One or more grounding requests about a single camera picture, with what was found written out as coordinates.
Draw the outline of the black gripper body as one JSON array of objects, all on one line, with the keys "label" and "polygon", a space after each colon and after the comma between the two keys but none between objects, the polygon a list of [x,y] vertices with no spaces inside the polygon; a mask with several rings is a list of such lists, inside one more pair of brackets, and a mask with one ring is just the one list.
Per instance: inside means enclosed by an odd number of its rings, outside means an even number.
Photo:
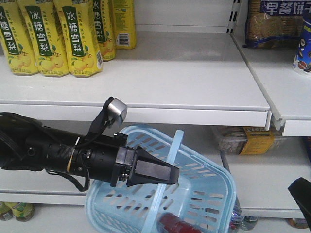
[{"label": "black gripper body", "polygon": [[131,183],[136,167],[137,149],[127,146],[128,136],[116,133],[113,137],[89,133],[75,147],[72,157],[72,173],[110,183]]}]

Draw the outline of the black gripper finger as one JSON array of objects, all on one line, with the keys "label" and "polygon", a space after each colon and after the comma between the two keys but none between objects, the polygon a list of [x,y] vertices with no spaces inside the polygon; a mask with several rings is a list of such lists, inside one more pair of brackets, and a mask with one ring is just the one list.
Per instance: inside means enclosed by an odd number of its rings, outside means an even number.
[{"label": "black gripper finger", "polygon": [[153,164],[165,164],[164,161],[152,156],[150,153],[148,153],[145,149],[143,149],[140,146],[136,148],[136,159]]},{"label": "black gripper finger", "polygon": [[311,229],[311,183],[300,177],[290,184],[288,190]]},{"label": "black gripper finger", "polygon": [[138,184],[176,184],[179,169],[163,161],[138,160],[127,179],[127,186]]}]

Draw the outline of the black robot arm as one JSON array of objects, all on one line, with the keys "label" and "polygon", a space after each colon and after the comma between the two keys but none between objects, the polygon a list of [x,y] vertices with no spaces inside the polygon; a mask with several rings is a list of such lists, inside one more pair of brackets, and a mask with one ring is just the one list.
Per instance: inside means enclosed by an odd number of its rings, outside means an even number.
[{"label": "black robot arm", "polygon": [[4,170],[43,171],[59,175],[81,191],[90,180],[127,186],[176,184],[179,169],[149,154],[142,147],[127,146],[127,135],[86,136],[42,125],[15,113],[0,115],[0,167]]}]

